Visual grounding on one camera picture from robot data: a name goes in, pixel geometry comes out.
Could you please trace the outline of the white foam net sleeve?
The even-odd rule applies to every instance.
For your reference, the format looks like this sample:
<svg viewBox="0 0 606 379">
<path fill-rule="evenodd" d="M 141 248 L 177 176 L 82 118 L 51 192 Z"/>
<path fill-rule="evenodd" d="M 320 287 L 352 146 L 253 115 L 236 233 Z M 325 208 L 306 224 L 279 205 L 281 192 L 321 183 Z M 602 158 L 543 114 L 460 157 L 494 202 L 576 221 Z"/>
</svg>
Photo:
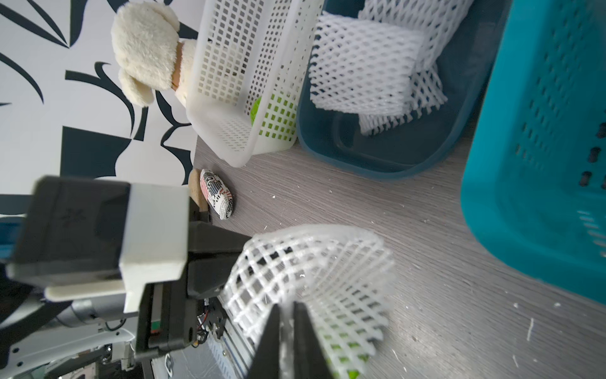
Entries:
<svg viewBox="0 0 606 379">
<path fill-rule="evenodd" d="M 393 254 L 374 232 L 306 224 L 254 235 L 236 260 L 220 298 L 255 344 L 271 308 L 304 303 L 315 332 L 336 327 L 371 344 L 388 326 Z"/>
</svg>

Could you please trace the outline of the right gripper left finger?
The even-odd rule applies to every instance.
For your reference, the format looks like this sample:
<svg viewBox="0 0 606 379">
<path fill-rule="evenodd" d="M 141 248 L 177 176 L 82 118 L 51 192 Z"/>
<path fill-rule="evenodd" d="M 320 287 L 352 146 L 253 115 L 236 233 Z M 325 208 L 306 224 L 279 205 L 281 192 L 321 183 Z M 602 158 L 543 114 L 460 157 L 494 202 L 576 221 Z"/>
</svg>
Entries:
<svg viewBox="0 0 606 379">
<path fill-rule="evenodd" d="M 280 306 L 271 308 L 264 332 L 247 374 L 247 379 L 280 378 Z"/>
</svg>

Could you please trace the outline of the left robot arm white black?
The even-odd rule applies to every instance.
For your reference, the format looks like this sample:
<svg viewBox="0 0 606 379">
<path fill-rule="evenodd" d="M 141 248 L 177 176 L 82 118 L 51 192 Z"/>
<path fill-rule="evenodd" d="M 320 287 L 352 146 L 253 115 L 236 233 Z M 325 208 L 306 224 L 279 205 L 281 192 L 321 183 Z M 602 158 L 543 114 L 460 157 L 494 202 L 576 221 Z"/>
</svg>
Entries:
<svg viewBox="0 0 606 379">
<path fill-rule="evenodd" d="M 247 238 L 198 220 L 191 228 L 196 245 L 208 239 L 206 251 L 195 252 L 180 280 L 148 287 L 138 312 L 123 311 L 125 294 L 81 298 L 16 330 L 39 310 L 28 299 L 5 327 L 20 337 L 11 340 L 5 355 L 12 375 L 45 366 L 46 377 L 66 377 L 69 368 L 93 364 L 99 377 L 109 377 L 121 363 L 124 371 L 142 369 L 145 378 L 170 377 L 178 372 L 173 367 L 178 355 L 205 346 L 223 377 L 243 378 L 253 344 L 229 319 L 219 292 Z"/>
</svg>

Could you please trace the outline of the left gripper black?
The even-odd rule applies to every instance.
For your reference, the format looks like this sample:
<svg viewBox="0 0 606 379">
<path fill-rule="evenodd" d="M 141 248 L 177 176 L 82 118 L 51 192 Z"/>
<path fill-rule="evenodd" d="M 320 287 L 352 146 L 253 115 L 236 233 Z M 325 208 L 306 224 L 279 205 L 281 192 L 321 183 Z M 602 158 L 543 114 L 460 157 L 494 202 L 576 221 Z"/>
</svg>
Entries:
<svg viewBox="0 0 606 379">
<path fill-rule="evenodd" d="M 148 284 L 140 303 L 135 360 L 141 362 L 221 338 L 227 312 L 219 295 L 249 236 L 211 224 L 210 215 L 189 201 L 188 255 L 175 281 Z"/>
</svg>

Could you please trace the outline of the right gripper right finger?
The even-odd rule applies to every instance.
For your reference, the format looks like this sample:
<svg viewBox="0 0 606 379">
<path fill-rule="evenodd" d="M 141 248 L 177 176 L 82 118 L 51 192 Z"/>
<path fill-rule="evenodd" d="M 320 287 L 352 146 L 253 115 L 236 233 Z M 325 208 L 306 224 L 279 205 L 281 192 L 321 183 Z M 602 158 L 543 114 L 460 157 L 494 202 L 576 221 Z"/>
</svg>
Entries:
<svg viewBox="0 0 606 379">
<path fill-rule="evenodd" d="M 304 303 L 294 304 L 294 377 L 333 379 Z"/>
</svg>

